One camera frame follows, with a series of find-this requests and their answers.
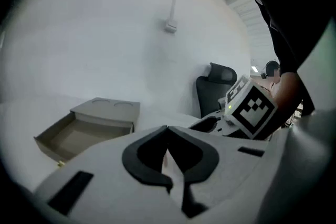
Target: cardboard box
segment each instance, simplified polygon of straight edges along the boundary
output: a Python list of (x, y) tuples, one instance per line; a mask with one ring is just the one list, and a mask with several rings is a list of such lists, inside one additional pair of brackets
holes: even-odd
[(139, 113), (140, 103), (94, 98), (34, 139), (50, 158), (66, 162), (92, 145), (133, 133)]

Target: chair backrest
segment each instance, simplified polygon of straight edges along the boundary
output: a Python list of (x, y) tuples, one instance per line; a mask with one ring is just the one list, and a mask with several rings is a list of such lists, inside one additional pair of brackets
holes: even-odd
[(201, 117), (219, 110), (218, 99), (237, 81), (237, 73), (230, 67), (210, 63), (211, 71), (208, 77), (196, 79), (196, 89), (201, 109)]

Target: black and white pattern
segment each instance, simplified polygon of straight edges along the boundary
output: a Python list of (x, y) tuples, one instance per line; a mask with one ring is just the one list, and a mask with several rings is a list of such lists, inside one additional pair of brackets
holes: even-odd
[(253, 86), (243, 102), (232, 114), (251, 134), (268, 119), (275, 106)]
[(229, 104), (236, 97), (242, 88), (248, 83), (248, 79), (242, 76), (233, 88), (227, 93), (227, 103)]

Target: white table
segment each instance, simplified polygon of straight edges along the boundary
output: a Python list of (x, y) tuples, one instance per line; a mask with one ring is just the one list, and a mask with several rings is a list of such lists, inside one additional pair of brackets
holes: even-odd
[[(12, 180), (30, 191), (57, 167), (36, 145), (34, 136), (87, 100), (74, 97), (20, 99), (0, 104), (0, 153)], [(161, 125), (188, 127), (198, 119), (154, 108), (140, 108), (136, 131)]]

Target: white cube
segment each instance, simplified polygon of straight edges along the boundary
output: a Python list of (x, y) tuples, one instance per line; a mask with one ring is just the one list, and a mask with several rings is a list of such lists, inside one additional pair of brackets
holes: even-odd
[(253, 139), (277, 110), (274, 100), (255, 82), (242, 76), (226, 93), (224, 115)]

